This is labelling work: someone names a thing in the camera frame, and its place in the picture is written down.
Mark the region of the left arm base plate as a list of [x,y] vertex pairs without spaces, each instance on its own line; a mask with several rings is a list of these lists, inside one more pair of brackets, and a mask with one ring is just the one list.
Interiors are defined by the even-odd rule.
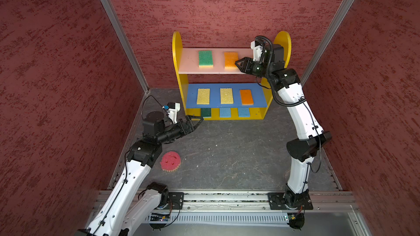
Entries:
[[163,210],[180,210],[183,208],[184,192],[165,192],[162,194]]

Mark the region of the dark yellow scouring pad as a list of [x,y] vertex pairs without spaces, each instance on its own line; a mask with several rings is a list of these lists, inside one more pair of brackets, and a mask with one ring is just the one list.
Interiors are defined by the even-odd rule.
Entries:
[[211,50],[199,51],[199,68],[213,68],[213,55]]

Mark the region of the green scouring sponge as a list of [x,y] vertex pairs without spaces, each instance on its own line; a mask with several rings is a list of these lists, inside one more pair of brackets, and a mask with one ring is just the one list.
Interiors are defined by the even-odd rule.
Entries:
[[201,114],[203,118],[211,118],[212,117],[212,109],[211,108],[201,108]]

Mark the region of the yellow sponge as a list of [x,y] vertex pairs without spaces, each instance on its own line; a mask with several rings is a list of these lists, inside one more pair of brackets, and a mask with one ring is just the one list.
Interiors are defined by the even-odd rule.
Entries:
[[220,89],[220,103],[221,104],[234,104],[234,96],[232,88]]
[[197,105],[209,105],[210,104],[210,88],[199,88],[197,93]]

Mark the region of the orange sponge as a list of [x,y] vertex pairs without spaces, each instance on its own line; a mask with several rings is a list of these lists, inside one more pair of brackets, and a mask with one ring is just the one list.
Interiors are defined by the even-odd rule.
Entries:
[[224,52],[224,68],[233,71],[237,69],[235,64],[239,60],[238,52]]
[[250,89],[240,90],[241,104],[243,106],[253,106],[254,100],[252,96],[252,91]]

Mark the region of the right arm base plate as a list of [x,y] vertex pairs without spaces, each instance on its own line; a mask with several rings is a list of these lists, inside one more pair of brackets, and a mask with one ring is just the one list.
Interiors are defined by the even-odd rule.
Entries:
[[271,210],[313,210],[308,190],[299,194],[291,191],[270,192],[268,202]]

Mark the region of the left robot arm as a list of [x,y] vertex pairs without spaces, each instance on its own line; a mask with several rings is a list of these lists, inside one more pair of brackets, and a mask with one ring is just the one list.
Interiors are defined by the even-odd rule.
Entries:
[[194,132],[203,120],[192,115],[177,119],[177,112],[172,109],[149,113],[143,119],[143,137],[130,147],[124,170],[108,200],[87,228],[75,234],[131,236],[154,209],[169,204],[167,186],[157,182],[147,186],[136,204],[132,201],[162,153],[163,145]]

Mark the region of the pink round smiley sponge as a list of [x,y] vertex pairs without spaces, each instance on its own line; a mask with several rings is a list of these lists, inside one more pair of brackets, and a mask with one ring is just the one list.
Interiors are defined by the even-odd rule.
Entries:
[[163,155],[160,166],[163,171],[173,172],[176,171],[181,164],[181,157],[175,151],[169,151]]

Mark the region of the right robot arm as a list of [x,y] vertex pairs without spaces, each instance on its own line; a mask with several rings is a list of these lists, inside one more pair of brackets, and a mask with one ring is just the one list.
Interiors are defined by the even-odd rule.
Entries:
[[316,120],[296,71],[285,68],[284,48],[259,40],[253,41],[250,48],[253,57],[236,61],[236,66],[242,73],[267,80],[273,100],[288,109],[296,129],[297,138],[286,145],[292,163],[282,202],[289,209],[297,209],[308,203],[312,163],[322,146],[331,140],[331,134]]

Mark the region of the blue sponge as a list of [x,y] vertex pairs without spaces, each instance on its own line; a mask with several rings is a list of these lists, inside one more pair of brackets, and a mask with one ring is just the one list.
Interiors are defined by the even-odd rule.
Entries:
[[231,117],[231,109],[230,108],[220,108],[219,117],[220,118],[230,118]]
[[250,118],[249,108],[245,108],[245,107],[238,108],[238,117],[239,118]]

